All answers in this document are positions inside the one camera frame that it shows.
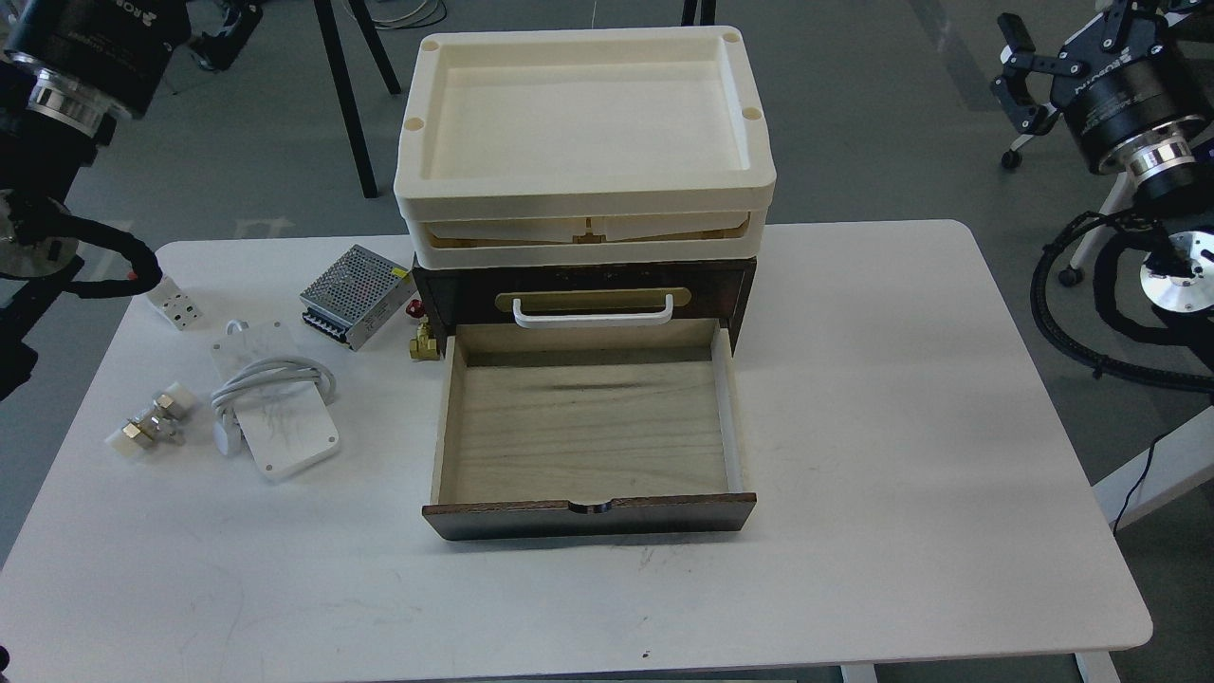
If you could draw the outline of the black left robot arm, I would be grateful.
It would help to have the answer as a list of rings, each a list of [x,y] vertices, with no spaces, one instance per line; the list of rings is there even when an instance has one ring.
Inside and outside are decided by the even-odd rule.
[[[134,234],[64,205],[118,116],[144,116],[174,50],[191,38],[182,1],[30,1],[2,56],[2,394],[32,376],[25,345],[62,294],[135,297],[160,284]]]

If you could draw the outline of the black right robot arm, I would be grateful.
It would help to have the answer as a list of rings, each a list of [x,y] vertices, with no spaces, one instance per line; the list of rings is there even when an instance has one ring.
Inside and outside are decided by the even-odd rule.
[[[1048,278],[1080,237],[1111,230],[1090,275],[1096,314],[1140,345],[1182,346],[1212,363],[1212,228],[1167,229],[1165,220],[1212,207],[1212,146],[1193,146],[1212,103],[1174,38],[1174,25],[1208,1],[1110,1],[1057,55],[1037,52],[1019,15],[997,23],[1002,74],[989,82],[1021,138],[1063,120],[1090,173],[1114,175],[1128,207],[1079,214],[1043,247],[1029,281],[1029,311],[1068,358],[1131,383],[1212,393],[1210,375],[1138,366],[1076,341],[1051,315]]]

